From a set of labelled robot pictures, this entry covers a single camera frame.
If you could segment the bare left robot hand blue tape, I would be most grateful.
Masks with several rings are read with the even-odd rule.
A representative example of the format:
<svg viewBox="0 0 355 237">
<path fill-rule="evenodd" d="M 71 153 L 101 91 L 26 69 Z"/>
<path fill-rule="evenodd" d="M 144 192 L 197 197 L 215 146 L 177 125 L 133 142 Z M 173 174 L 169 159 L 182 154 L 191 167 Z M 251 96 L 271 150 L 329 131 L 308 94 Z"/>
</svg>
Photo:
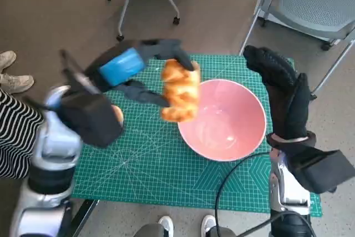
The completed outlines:
<svg viewBox="0 0 355 237">
<path fill-rule="evenodd" d="M 125 40 L 109 48 L 84 70 L 84 75 L 101 92 L 118 90 L 130 100 L 166 108 L 170 103 L 165 97 L 147 89 L 142 82 L 131 79 L 142 72 L 152 58 L 176 59 L 184 70 L 195 70 L 190 57 L 181 48 L 180 40 L 146 39 Z"/>
</svg>

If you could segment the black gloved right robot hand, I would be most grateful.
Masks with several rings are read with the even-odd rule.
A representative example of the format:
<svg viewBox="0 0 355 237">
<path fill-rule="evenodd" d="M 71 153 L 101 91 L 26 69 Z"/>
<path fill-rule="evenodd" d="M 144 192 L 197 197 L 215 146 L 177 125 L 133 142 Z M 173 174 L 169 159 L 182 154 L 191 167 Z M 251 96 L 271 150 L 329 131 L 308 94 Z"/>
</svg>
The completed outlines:
<svg viewBox="0 0 355 237">
<path fill-rule="evenodd" d="M 246 46 L 243 55 L 268 92 L 273 134 L 285 140 L 307 137 L 311 101 L 307 74 L 298 74 L 287 58 L 266 47 Z"/>
</svg>

